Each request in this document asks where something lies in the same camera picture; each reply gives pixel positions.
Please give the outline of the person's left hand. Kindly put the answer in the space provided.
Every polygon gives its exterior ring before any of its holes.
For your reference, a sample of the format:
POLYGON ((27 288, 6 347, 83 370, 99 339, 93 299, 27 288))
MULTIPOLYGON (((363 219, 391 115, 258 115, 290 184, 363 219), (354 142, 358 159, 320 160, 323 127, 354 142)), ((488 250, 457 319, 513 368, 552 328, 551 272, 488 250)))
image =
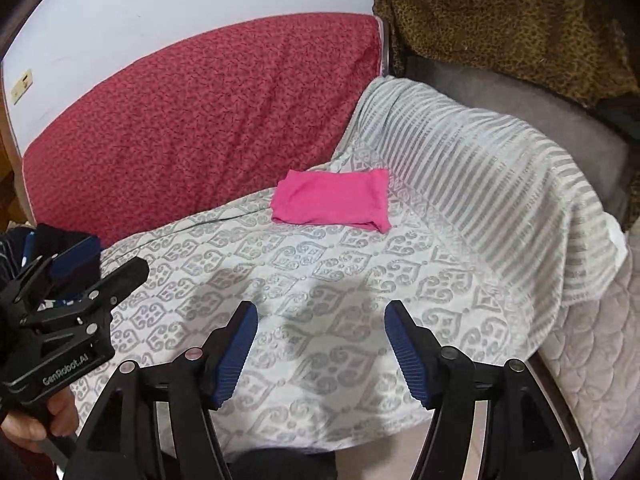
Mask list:
POLYGON ((1 424, 4 435, 14 444, 27 451, 41 453, 39 443, 48 434, 55 437, 69 437, 79 427, 79 415, 75 396, 70 388, 65 388, 47 402, 47 415, 37 417, 20 411, 6 415, 1 424))

